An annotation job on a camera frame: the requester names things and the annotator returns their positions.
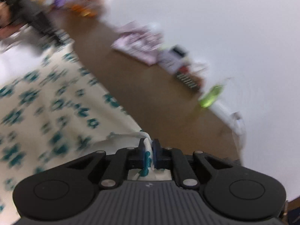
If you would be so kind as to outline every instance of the wooden floor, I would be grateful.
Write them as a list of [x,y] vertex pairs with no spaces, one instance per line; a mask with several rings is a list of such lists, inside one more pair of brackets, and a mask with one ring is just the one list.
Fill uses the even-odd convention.
[[298,197],[297,199],[294,199],[293,201],[289,202],[287,209],[288,211],[291,211],[293,209],[296,209],[300,207],[300,197]]
[[117,34],[107,25],[66,11],[52,11],[50,17],[75,40],[82,64],[162,146],[180,148],[185,154],[202,150],[220,158],[239,158],[231,130],[199,107],[199,95],[159,66],[148,67],[111,50]]

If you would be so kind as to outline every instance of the clutter on floor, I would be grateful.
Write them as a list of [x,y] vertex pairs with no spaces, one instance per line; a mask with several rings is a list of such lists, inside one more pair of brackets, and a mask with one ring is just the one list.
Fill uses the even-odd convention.
[[157,63],[195,92],[203,87],[205,78],[202,72],[207,70],[207,66],[191,60],[187,56],[188,52],[178,45],[162,49],[163,34],[156,23],[140,26],[136,22],[130,22],[117,28],[116,32],[119,33],[119,38],[112,44],[113,49],[148,66]]
[[119,27],[116,32],[119,38],[112,48],[130,55],[151,66],[157,63],[159,48],[162,45],[162,34],[152,31],[149,26],[139,26],[136,22]]
[[80,16],[96,17],[101,14],[103,8],[102,0],[54,0],[52,8],[70,9]]

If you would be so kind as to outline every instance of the teal patterned fabric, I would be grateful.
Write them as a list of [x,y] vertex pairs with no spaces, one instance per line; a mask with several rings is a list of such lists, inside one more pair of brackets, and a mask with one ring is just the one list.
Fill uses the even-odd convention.
[[19,217],[12,191],[22,179],[76,159],[114,133],[141,129],[61,36],[65,45],[45,46],[39,68],[0,86],[1,225]]
[[149,174],[149,168],[151,167],[150,152],[146,151],[144,154],[144,168],[140,170],[139,175],[146,177]]

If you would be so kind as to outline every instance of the purple package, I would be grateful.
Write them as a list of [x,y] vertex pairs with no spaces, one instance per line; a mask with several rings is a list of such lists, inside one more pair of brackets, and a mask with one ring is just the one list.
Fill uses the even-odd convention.
[[54,0],[53,4],[57,8],[61,8],[66,4],[67,0]]
[[124,52],[148,66],[157,63],[157,55],[162,44],[161,33],[154,34],[146,26],[139,27],[131,22],[117,30],[119,38],[112,44],[112,48]]

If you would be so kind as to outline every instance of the white cloth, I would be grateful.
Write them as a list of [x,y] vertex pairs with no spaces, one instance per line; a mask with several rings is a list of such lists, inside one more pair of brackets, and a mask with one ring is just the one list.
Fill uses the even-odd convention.
[[138,147],[141,138],[148,138],[151,141],[149,134],[142,131],[129,134],[111,133],[106,140],[93,144],[84,150],[80,156],[85,156],[98,150],[105,150],[106,155],[112,155],[116,153],[116,150],[124,147]]
[[0,41],[0,85],[41,65],[40,36],[27,25],[20,32]]
[[[46,49],[38,67],[0,87],[1,225],[19,218],[12,201],[19,181],[91,152],[90,146],[115,134],[141,130],[78,62],[73,42],[67,41],[70,43],[57,51]],[[95,148],[113,153],[126,147],[122,142],[113,145]]]

